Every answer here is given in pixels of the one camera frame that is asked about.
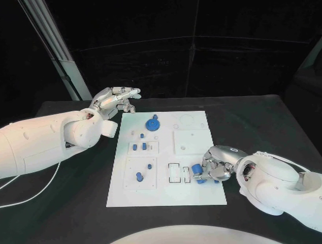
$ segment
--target black wall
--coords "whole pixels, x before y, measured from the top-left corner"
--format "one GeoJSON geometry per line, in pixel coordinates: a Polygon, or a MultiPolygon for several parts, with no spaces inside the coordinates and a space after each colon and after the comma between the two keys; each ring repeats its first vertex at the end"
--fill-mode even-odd
{"type": "Polygon", "coordinates": [[[70,100],[17,1],[0,1],[0,127],[34,117],[43,101],[70,100]]]}
{"type": "Polygon", "coordinates": [[[47,4],[95,94],[279,94],[322,34],[322,1],[55,1],[47,4]]]}

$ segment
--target white cable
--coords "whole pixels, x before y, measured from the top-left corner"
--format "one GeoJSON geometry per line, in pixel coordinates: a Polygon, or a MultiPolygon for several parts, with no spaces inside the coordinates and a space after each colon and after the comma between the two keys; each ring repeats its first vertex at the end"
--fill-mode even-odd
{"type": "Polygon", "coordinates": [[[264,153],[264,152],[262,152],[262,151],[259,151],[257,153],[260,153],[260,154],[266,154],[266,155],[275,157],[275,158],[279,159],[280,161],[283,161],[283,162],[286,162],[286,163],[289,163],[289,164],[298,166],[303,171],[311,172],[311,170],[308,170],[303,166],[300,166],[298,163],[295,163],[295,162],[290,161],[289,159],[285,159],[285,158],[282,158],[280,156],[277,156],[277,155],[275,155],[275,154],[264,153]]]}
{"type": "Polygon", "coordinates": [[[20,177],[20,175],[17,175],[1,187],[0,190],[20,177]]]}
{"type": "Polygon", "coordinates": [[[52,183],[53,178],[55,178],[56,173],[57,173],[57,170],[59,170],[59,167],[60,167],[60,162],[59,162],[59,164],[57,164],[57,168],[56,168],[56,171],[55,171],[55,173],[53,173],[53,177],[52,177],[49,183],[46,184],[44,188],[39,191],[39,193],[37,193],[34,196],[30,197],[27,200],[21,201],[21,202],[17,202],[17,203],[13,203],[13,204],[8,204],[8,205],[3,205],[3,206],[0,206],[0,208],[3,208],[3,207],[10,207],[10,206],[14,206],[14,205],[19,205],[19,204],[21,204],[21,203],[30,201],[34,197],[37,197],[37,196],[40,195],[40,193],[44,191],[44,189],[47,188],[49,184],[52,183]]]}

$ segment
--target white board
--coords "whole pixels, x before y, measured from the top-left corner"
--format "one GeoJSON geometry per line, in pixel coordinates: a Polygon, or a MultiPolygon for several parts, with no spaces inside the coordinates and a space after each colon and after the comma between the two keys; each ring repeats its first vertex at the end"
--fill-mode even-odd
{"type": "Polygon", "coordinates": [[[106,207],[226,205],[221,183],[193,180],[191,166],[201,164],[211,146],[204,111],[124,113],[106,207]],[[160,129],[152,132],[145,123],[154,114],[160,129]]]}

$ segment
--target blue object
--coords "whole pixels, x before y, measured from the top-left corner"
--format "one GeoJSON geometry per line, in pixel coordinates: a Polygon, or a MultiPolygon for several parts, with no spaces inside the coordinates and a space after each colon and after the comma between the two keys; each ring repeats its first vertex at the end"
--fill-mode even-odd
{"type": "MultiPolygon", "coordinates": [[[[194,165],[191,166],[191,170],[193,170],[193,173],[194,173],[194,174],[203,173],[203,167],[201,167],[201,165],[200,165],[200,164],[194,164],[194,165]]],[[[198,183],[198,184],[203,184],[204,182],[207,182],[207,179],[198,179],[198,180],[197,180],[197,183],[198,183]]]]}
{"type": "Polygon", "coordinates": [[[149,119],[149,120],[147,121],[145,126],[147,126],[147,129],[148,129],[149,131],[157,131],[157,130],[160,129],[160,122],[158,122],[158,120],[157,120],[157,115],[155,115],[155,114],[154,114],[154,116],[152,116],[152,119],[149,119]]]}
{"type": "Polygon", "coordinates": [[[138,181],[138,182],[142,181],[142,175],[141,175],[141,172],[136,173],[136,181],[138,181]]]}

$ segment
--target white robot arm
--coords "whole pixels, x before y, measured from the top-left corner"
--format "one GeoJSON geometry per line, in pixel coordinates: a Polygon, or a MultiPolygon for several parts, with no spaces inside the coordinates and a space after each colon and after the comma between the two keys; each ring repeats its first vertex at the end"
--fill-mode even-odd
{"type": "Polygon", "coordinates": [[[113,87],[93,97],[82,111],[19,121],[0,129],[0,179],[36,172],[99,141],[115,136],[116,123],[109,121],[118,110],[135,112],[128,98],[141,98],[139,89],[113,87]]]}
{"type": "Polygon", "coordinates": [[[249,156],[230,146],[213,146],[193,172],[198,183],[207,179],[224,181],[236,173],[240,193],[262,211],[270,215],[286,212],[322,232],[322,174],[276,155],[256,152],[249,156]],[[305,172],[298,173],[288,163],[305,172]]]}

